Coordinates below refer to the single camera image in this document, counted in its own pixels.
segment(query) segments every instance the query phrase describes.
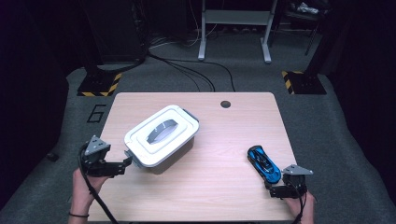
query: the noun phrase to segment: black wristband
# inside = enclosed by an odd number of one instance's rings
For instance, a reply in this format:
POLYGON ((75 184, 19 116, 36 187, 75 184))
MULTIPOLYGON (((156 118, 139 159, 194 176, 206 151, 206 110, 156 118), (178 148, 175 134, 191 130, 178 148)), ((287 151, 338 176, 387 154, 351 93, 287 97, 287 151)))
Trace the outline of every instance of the black wristband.
POLYGON ((80 216, 80 215, 74 215, 74 214, 71 214, 70 212, 69 212, 69 216, 70 217, 89 217, 90 215, 86 215, 86 216, 80 216))

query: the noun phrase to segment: white plastic container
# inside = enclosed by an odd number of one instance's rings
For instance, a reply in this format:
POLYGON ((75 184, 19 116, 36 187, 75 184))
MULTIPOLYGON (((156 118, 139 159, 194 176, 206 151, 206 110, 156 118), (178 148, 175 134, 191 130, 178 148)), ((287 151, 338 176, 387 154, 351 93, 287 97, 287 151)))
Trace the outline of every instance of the white plastic container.
POLYGON ((193 146, 199 121, 178 105, 169 105, 125 134, 138 167, 161 174, 193 146))

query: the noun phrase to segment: human hand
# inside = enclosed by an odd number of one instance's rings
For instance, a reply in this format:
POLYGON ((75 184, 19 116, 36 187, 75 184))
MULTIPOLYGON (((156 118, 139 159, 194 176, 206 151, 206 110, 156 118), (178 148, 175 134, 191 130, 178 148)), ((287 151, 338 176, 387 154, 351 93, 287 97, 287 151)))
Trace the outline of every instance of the human hand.
MULTIPOLYGON (((283 199, 289 207, 289 210, 294 217, 297 217, 301 212, 300 199, 285 198, 283 199)), ((314 223, 314 207, 316 198, 311 192, 307 191, 302 197, 303 203, 305 201, 305 207, 303 211, 303 216, 301 218, 302 224, 313 224, 314 223)))
MULTIPOLYGON (((108 179, 109 176, 88 176, 88 180, 98 193, 102 188, 103 184, 108 179)), ((85 182, 81 171, 79 169, 75 170, 73 173, 73 198, 70 213, 78 216, 87 216, 93 200, 94 198, 88 189, 87 183, 85 182)), ((86 221, 87 218, 84 217, 70 216, 68 223, 86 223, 86 221)))

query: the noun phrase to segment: wooden tabletop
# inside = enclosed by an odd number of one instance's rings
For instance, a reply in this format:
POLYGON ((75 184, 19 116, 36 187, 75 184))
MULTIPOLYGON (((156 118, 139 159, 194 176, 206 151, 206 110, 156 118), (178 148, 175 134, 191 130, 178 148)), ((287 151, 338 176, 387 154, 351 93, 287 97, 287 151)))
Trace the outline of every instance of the wooden tabletop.
MULTIPOLYGON (((101 135, 111 144, 106 160, 125 159, 125 134, 167 105, 179 105, 200 120, 194 146, 161 175, 131 165, 125 175, 107 180, 100 196, 116 220, 293 220, 247 159, 248 149, 261 145, 279 169, 296 164, 272 93, 119 93, 101 135), (223 101, 231 106, 223 108, 223 101)), ((108 217, 94 202, 89 221, 103 220, 108 217)))

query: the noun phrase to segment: container lid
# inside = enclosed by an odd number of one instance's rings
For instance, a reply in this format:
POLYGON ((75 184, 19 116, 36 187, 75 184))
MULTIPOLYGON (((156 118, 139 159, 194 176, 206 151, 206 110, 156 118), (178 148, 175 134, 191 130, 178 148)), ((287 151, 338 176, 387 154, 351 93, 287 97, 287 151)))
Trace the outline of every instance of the container lid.
POLYGON ((169 105, 125 134, 125 145, 139 162, 154 167, 194 137, 198 119, 178 105, 169 105))

